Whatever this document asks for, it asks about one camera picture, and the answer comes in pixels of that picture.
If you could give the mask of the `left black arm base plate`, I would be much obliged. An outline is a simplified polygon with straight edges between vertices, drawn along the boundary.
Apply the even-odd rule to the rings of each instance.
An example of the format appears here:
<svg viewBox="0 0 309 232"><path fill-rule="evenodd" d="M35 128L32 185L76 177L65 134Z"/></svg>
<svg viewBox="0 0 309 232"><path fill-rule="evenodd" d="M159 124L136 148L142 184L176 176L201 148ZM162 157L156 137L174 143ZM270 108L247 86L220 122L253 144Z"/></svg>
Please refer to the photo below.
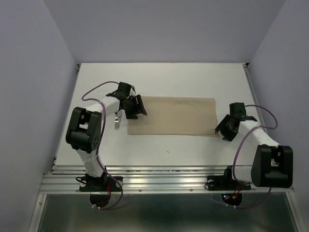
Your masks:
<svg viewBox="0 0 309 232"><path fill-rule="evenodd" d="M92 177L85 175L76 177L75 180L80 184L80 192L121 192L121 188L109 176Z"/></svg>

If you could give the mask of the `silver knife teal handle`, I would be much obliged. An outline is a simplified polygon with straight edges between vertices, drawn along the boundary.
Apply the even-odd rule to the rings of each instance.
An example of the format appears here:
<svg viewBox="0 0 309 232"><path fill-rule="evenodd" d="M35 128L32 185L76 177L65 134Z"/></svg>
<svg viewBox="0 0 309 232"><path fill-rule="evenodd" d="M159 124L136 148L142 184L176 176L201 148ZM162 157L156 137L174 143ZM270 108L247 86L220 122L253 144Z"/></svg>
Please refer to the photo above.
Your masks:
<svg viewBox="0 0 309 232"><path fill-rule="evenodd" d="M120 122L122 119L122 110L119 110L117 114L118 114L118 121Z"/></svg>

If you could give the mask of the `silver fork teal handle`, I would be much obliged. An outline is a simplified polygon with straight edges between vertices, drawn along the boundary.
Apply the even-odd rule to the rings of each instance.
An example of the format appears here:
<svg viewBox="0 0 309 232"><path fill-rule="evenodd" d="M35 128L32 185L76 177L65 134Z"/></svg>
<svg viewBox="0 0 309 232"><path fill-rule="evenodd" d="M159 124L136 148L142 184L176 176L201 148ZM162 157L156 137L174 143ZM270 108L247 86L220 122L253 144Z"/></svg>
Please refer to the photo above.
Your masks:
<svg viewBox="0 0 309 232"><path fill-rule="evenodd" d="M118 121L118 114L117 113L118 113L118 111L114 113L114 116L115 116L114 129L115 130L118 130L120 128L120 123L121 123L121 122Z"/></svg>

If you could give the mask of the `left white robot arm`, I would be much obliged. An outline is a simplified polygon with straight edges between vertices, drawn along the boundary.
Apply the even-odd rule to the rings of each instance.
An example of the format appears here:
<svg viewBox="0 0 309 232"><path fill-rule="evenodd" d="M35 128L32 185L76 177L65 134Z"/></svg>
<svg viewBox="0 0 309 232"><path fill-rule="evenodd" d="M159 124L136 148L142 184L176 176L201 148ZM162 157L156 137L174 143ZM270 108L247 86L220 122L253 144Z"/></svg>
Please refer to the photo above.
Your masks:
<svg viewBox="0 0 309 232"><path fill-rule="evenodd" d="M127 119L138 119L139 114L147 115L142 98L136 94L132 85L108 81L100 86L105 84L117 84L118 88L101 100L86 97L98 87L85 93L82 101L94 101L95 104L87 108L75 107L66 132L66 143L79 154L86 174L92 177L90 183L96 190L105 189L108 180L103 176L107 170L98 154L107 117L122 111L125 112Z"/></svg>

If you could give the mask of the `beige cloth napkin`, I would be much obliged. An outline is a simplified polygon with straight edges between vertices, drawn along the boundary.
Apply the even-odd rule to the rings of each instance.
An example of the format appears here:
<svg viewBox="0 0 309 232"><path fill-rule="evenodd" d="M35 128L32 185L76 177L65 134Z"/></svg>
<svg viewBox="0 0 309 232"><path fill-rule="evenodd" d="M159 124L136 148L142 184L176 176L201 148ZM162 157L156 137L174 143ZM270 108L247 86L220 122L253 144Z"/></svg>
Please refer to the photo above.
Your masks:
<svg viewBox="0 0 309 232"><path fill-rule="evenodd" d="M129 135L215 137L218 125L214 98L142 97L147 115L129 119Z"/></svg>

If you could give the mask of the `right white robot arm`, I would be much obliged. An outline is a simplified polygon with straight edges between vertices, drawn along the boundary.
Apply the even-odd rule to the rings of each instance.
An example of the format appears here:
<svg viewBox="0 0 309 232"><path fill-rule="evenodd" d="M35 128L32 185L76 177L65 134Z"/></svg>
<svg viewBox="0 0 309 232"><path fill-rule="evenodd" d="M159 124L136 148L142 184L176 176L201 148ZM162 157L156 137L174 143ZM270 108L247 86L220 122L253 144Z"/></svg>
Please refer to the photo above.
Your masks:
<svg viewBox="0 0 309 232"><path fill-rule="evenodd" d="M227 166L222 177L223 185L232 189L238 184L265 188L288 189L293 184L293 150L272 139L257 119L247 115L247 105L235 102L229 106L229 114L215 128L225 141L233 141L237 135L243 138L236 150L232 165ZM242 146L249 143L255 150L253 163L238 166Z"/></svg>

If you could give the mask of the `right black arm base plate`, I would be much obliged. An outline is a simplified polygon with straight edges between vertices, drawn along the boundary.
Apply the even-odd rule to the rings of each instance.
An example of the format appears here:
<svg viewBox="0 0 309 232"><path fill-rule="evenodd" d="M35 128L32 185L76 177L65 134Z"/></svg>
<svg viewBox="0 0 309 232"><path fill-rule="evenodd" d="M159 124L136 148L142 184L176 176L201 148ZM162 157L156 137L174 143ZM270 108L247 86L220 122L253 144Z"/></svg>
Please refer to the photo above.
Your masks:
<svg viewBox="0 0 309 232"><path fill-rule="evenodd" d="M241 185L239 182L225 178L223 175L209 175L205 189L209 191L234 191L234 190L251 190L250 185Z"/></svg>

